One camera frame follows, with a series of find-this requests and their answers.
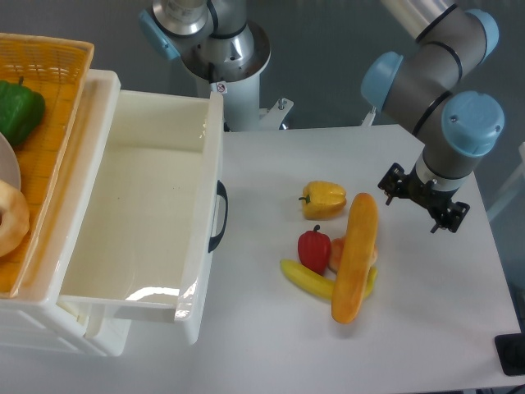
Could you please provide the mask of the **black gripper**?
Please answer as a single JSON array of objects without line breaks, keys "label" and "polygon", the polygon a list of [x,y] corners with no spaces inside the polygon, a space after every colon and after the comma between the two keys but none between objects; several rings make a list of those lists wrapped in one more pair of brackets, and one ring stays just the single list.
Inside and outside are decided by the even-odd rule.
[{"label": "black gripper", "polygon": [[407,174],[398,163],[391,165],[377,187],[385,193],[386,205],[394,198],[409,199],[426,209],[435,222],[430,233],[438,229],[455,233],[470,209],[469,204],[452,200],[455,190],[439,191],[437,181],[423,183],[415,169]]}]

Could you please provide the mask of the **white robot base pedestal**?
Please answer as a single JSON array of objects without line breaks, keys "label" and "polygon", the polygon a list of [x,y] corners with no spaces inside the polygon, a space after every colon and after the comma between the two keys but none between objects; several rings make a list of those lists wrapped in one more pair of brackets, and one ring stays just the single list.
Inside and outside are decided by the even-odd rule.
[{"label": "white robot base pedestal", "polygon": [[272,51],[245,1],[154,1],[139,14],[139,26],[161,57],[182,61],[200,97],[223,97],[226,130],[283,127],[294,104],[279,98],[271,108],[260,106],[260,77]]}]

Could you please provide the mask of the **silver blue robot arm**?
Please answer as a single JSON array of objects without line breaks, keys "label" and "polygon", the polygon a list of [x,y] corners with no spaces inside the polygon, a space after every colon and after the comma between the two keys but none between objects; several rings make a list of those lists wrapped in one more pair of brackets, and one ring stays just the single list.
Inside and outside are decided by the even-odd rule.
[{"label": "silver blue robot arm", "polygon": [[362,96],[422,142],[411,171],[398,163],[379,181],[388,200],[426,209],[434,229],[455,232],[469,206],[453,197],[504,129],[504,111],[488,94],[452,89],[494,51],[500,33],[487,12],[454,1],[385,1],[418,45],[408,58],[382,54],[367,70]]}]

